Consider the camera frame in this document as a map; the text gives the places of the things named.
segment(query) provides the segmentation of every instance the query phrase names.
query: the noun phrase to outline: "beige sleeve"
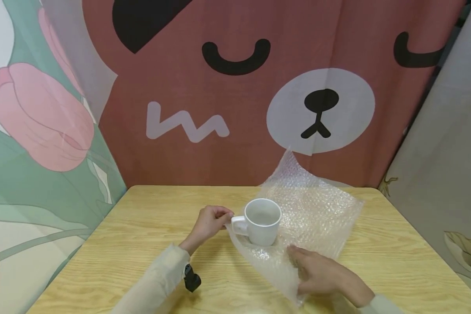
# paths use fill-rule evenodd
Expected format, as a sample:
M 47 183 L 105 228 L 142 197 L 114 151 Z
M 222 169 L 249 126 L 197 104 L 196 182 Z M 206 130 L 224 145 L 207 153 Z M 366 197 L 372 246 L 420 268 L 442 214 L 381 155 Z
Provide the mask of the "beige sleeve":
M 404 314 L 394 303 L 381 294 L 375 298 L 366 307 L 360 308 L 361 314 Z
M 169 245 L 122 297 L 111 314 L 153 314 L 185 277 L 189 260 L 188 252 Z

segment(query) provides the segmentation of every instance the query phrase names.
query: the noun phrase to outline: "wooden table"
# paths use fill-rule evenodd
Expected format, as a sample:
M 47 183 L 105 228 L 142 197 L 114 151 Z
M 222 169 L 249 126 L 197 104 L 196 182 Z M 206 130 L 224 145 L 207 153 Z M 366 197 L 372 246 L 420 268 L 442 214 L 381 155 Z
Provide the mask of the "wooden table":
M 200 208 L 224 205 L 236 213 L 259 188 L 134 186 L 124 195 L 28 314 L 109 313 L 150 262 L 192 228 Z M 471 314 L 471 290 L 380 192 L 345 188 L 365 199 L 339 261 L 406 314 Z M 182 284 L 162 313 L 333 313 L 327 299 L 299 310 L 242 258 L 227 232 L 192 257 L 202 285 Z

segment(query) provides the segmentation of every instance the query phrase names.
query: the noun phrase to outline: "bear face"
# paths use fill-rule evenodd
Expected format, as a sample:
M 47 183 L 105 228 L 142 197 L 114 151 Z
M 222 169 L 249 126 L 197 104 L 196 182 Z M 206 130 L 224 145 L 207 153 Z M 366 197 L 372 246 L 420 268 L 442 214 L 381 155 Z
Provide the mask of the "bear face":
M 314 175 L 376 186 L 460 7 L 85 0 L 118 74 L 101 132 L 128 186 L 258 185 L 287 148 Z

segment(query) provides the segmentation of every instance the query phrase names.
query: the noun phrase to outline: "tulip flower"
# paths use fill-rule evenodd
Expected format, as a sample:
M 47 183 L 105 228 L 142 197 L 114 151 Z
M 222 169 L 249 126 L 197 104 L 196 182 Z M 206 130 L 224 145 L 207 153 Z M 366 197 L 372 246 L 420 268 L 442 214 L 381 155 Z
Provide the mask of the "tulip flower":
M 63 69 L 63 72 L 73 84 L 74 88 L 77 89 L 80 95 L 84 96 L 84 92 L 80 88 L 80 85 L 77 82 L 77 78 L 73 72 L 73 68 L 70 62 L 68 61 L 66 53 L 63 47 L 61 46 L 59 38 L 56 32 L 54 31 L 50 21 L 48 20 L 46 11 L 43 7 L 38 10 L 38 23 L 40 24 L 42 33 L 44 34 L 47 44 L 54 55 L 54 58 L 57 60 L 57 62 L 61 66 L 61 69 Z
M 38 164 L 70 171 L 94 136 L 87 109 L 56 79 L 28 63 L 0 69 L 0 124 Z

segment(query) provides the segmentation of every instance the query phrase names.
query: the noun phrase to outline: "wrist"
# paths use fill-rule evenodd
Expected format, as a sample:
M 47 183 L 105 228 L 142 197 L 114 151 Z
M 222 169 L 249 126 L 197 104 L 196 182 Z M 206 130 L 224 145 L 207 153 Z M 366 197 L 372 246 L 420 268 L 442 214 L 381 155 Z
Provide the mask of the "wrist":
M 338 290 L 355 307 L 366 307 L 375 298 L 371 288 L 354 272 L 346 268 L 342 277 Z
M 183 250 L 187 251 L 190 256 L 194 254 L 194 252 L 202 245 L 203 241 L 199 238 L 189 234 L 185 240 L 183 240 L 178 247 L 182 248 Z

